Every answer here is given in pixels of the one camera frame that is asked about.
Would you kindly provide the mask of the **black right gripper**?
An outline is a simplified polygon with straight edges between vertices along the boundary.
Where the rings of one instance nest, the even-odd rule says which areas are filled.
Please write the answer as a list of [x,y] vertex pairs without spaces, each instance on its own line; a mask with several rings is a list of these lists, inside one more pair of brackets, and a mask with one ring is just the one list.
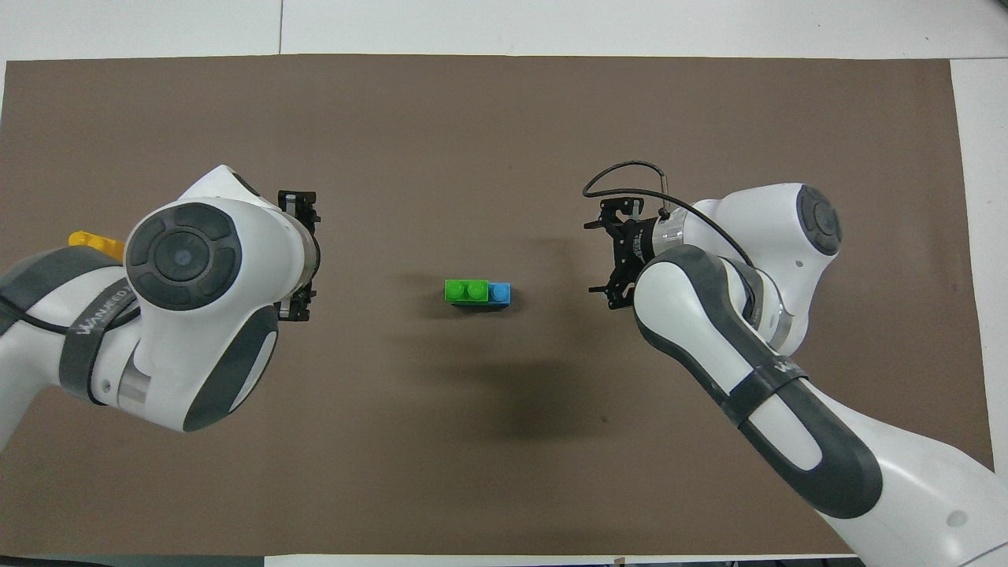
[[584,229],[604,228],[616,230],[616,281],[605,286],[589,287],[589,293],[603,294],[609,309],[623,309],[634,305],[634,287],[637,277],[649,261],[655,258],[653,232],[656,217],[640,220],[643,198],[604,198],[600,214],[594,221],[584,223]]

